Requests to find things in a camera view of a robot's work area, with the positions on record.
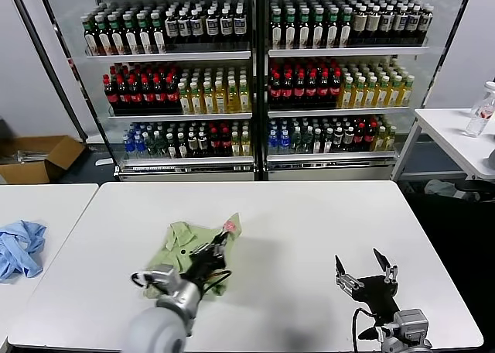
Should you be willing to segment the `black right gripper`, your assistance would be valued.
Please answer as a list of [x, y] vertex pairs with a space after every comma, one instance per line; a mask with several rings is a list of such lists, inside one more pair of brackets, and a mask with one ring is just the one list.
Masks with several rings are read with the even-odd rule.
[[368, 305], [375, 324], [386, 324], [392, 322], [394, 314], [399, 311], [394, 301], [398, 291], [398, 267], [390, 264], [387, 257], [376, 248], [373, 251], [384, 276], [368, 276], [356, 280], [346, 273], [340, 258], [335, 255], [336, 284], [342, 290], [352, 290], [355, 301]]

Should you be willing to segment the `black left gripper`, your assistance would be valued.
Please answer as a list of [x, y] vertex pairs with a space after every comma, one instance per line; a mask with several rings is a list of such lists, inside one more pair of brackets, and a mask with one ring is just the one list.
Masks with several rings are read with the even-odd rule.
[[230, 239], [229, 231], [222, 231], [213, 239], [196, 247], [190, 254], [190, 267], [185, 271], [185, 279], [190, 282], [205, 282], [210, 275], [226, 266], [225, 254]]

